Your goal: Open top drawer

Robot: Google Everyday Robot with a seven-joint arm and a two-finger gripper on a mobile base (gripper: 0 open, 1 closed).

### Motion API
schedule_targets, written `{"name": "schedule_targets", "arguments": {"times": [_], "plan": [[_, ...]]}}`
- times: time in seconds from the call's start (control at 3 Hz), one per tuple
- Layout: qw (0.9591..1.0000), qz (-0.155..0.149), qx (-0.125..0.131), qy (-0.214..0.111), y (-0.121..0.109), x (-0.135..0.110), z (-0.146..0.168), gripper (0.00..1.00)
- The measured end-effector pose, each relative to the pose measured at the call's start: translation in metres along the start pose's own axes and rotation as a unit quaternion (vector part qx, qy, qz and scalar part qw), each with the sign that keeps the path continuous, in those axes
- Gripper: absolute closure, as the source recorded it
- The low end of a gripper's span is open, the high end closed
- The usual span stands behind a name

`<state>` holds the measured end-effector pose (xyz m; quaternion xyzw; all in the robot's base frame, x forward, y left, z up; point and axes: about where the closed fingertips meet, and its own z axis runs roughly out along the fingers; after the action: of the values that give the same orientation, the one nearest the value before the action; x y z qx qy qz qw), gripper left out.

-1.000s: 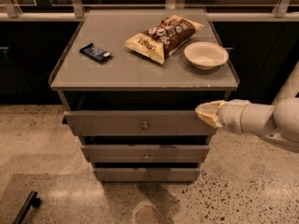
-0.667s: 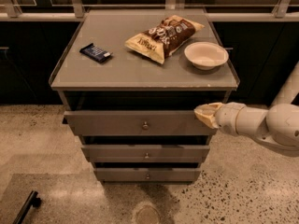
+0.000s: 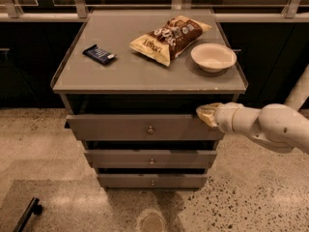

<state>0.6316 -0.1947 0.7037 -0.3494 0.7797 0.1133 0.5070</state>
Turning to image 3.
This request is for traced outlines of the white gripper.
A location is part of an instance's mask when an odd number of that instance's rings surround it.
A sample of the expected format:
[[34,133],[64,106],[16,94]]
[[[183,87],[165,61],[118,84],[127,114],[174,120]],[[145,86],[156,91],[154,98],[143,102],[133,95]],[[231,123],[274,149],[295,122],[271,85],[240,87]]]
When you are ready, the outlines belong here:
[[200,105],[196,112],[198,117],[209,127],[215,128],[217,126],[224,133],[234,133],[233,118],[240,108],[243,108],[240,103],[214,102]]

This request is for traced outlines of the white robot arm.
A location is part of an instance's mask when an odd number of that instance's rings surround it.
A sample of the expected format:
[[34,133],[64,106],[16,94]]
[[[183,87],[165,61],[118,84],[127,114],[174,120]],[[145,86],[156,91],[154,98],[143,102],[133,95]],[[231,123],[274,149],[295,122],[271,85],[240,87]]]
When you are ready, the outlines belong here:
[[237,102],[211,103],[196,109],[198,117],[224,133],[242,134],[278,153],[297,148],[309,153],[309,120],[298,111],[309,95],[309,66],[298,79],[284,104],[272,103],[261,109]]

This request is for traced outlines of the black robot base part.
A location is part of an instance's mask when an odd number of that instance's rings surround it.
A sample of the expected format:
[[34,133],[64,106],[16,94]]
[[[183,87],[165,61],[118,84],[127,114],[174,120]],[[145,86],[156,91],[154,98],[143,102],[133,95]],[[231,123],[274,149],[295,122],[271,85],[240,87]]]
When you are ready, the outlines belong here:
[[23,212],[13,232],[22,232],[31,215],[39,216],[41,213],[42,205],[40,204],[40,199],[37,197],[33,197],[27,208]]

